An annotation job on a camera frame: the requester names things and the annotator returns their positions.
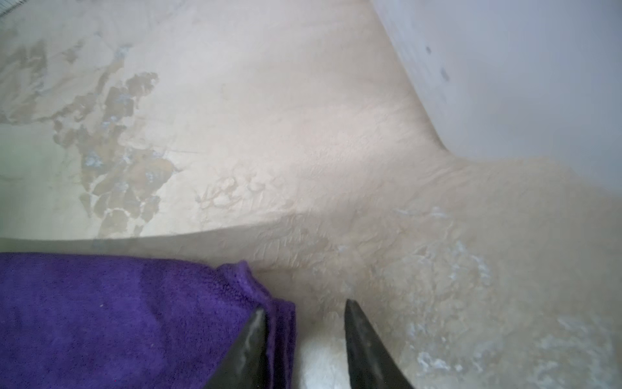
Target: brown stain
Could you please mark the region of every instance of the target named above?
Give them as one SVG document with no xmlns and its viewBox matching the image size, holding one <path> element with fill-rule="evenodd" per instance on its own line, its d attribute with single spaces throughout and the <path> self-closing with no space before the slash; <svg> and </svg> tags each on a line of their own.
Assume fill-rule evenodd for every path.
<svg viewBox="0 0 622 389">
<path fill-rule="evenodd" d="M 83 42 L 63 52 L 65 60 L 72 63 Z M 43 85 L 47 71 L 45 43 L 39 41 L 31 48 L 19 47 L 4 57 L 0 67 L 0 87 L 9 92 L 13 109 L 0 111 L 0 123 L 28 124 L 51 121 L 53 140 L 63 148 L 75 146 L 81 155 L 81 183 L 85 193 L 79 196 L 89 216 L 102 219 L 99 237 L 126 233 L 134 222 L 133 235 L 138 236 L 145 223 L 159 211 L 160 197 L 155 193 L 176 171 L 169 160 L 152 150 L 123 146 L 120 136 L 128 128 L 120 122 L 134 114 L 142 97 L 150 94 L 158 82 L 152 72 L 138 73 L 124 83 L 108 88 L 113 74 L 123 68 L 129 47 L 121 47 L 111 63 L 103 69 L 91 91 L 75 96 L 73 101 L 54 114 L 33 119 L 37 107 L 37 90 Z M 15 102 L 26 87 L 20 83 L 19 72 L 29 72 L 32 93 Z M 87 128 L 85 119 L 95 118 L 94 128 Z"/>
</svg>

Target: purple cloth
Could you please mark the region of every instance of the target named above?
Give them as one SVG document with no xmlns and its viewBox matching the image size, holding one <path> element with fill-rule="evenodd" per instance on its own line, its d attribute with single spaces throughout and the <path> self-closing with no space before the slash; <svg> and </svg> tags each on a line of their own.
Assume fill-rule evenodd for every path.
<svg viewBox="0 0 622 389">
<path fill-rule="evenodd" d="M 201 389 L 257 306 L 289 388 L 294 305 L 245 262 L 0 253 L 0 388 Z"/>
</svg>

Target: purple towel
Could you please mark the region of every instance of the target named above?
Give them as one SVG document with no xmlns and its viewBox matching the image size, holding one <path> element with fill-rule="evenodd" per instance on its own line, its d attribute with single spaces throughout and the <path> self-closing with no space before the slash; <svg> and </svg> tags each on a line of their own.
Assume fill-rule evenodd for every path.
<svg viewBox="0 0 622 389">
<path fill-rule="evenodd" d="M 0 253 L 0 388 L 201 389 L 257 306 L 289 388 L 294 305 L 245 262 Z"/>
</svg>

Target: white container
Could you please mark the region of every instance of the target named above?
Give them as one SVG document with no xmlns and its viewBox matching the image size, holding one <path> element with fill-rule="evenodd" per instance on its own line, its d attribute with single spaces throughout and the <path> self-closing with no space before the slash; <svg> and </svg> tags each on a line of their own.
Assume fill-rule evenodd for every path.
<svg viewBox="0 0 622 389">
<path fill-rule="evenodd" d="M 374 0 L 444 145 L 622 193 L 622 1 Z"/>
</svg>

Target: dark spot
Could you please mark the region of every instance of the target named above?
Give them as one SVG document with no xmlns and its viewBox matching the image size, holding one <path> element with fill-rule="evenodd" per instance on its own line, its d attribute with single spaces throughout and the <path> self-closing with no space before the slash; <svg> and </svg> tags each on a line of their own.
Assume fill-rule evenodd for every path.
<svg viewBox="0 0 622 389">
<path fill-rule="evenodd" d="M 449 74 L 447 74 L 445 68 L 440 68 L 440 75 L 443 77 L 443 80 L 449 81 Z"/>
</svg>

